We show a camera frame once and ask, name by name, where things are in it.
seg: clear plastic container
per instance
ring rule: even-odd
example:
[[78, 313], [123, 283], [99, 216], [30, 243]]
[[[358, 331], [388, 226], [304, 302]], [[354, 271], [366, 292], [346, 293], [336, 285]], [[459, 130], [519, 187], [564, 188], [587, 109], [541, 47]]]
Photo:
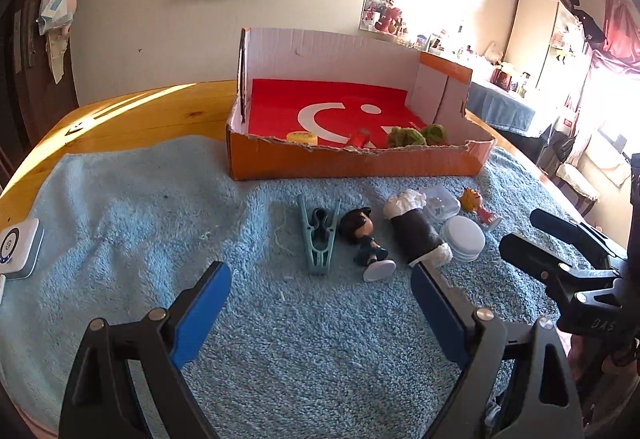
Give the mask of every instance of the clear plastic container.
[[424, 209], [431, 221], [443, 223], [448, 218], [458, 215], [460, 201], [441, 184], [430, 188], [420, 188], [420, 193], [427, 197]]

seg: photo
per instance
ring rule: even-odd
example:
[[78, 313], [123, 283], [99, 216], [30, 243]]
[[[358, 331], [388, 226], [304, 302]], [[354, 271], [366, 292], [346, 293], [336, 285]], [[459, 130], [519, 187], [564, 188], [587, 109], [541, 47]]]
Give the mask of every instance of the photo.
[[386, 0], [364, 0], [362, 15], [360, 16], [360, 29], [373, 31], [374, 25], [384, 14], [386, 5]]

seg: teal clothespin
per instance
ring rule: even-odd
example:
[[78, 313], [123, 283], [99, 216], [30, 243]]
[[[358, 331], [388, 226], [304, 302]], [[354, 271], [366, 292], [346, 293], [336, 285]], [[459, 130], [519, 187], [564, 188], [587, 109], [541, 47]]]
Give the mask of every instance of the teal clothespin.
[[340, 218], [340, 199], [336, 199], [334, 212], [316, 208], [309, 220], [305, 197], [298, 195], [302, 235], [305, 241], [306, 262], [312, 275], [328, 275], [331, 253], [334, 250], [335, 231]]

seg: orange-haired figurine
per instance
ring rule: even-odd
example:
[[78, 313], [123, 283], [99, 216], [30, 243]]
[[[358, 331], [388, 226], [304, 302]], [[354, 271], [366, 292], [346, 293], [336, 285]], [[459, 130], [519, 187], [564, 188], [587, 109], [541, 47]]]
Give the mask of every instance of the orange-haired figurine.
[[480, 222], [488, 226], [488, 231], [493, 231], [503, 220], [502, 216], [482, 207], [482, 196], [472, 188], [465, 188], [462, 192], [460, 207], [466, 213], [475, 213]]

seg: orange cardboard box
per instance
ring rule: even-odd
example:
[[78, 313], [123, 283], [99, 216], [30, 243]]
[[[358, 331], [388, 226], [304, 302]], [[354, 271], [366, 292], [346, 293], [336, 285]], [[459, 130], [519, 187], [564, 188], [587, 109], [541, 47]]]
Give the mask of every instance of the orange cardboard box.
[[[495, 139], [465, 117], [471, 72], [438, 56], [381, 40], [294, 29], [243, 30], [238, 96], [226, 126], [230, 175], [235, 180], [475, 176]], [[405, 106], [425, 125], [443, 125], [448, 145], [353, 150], [251, 135], [254, 79], [361, 83], [405, 90]]]

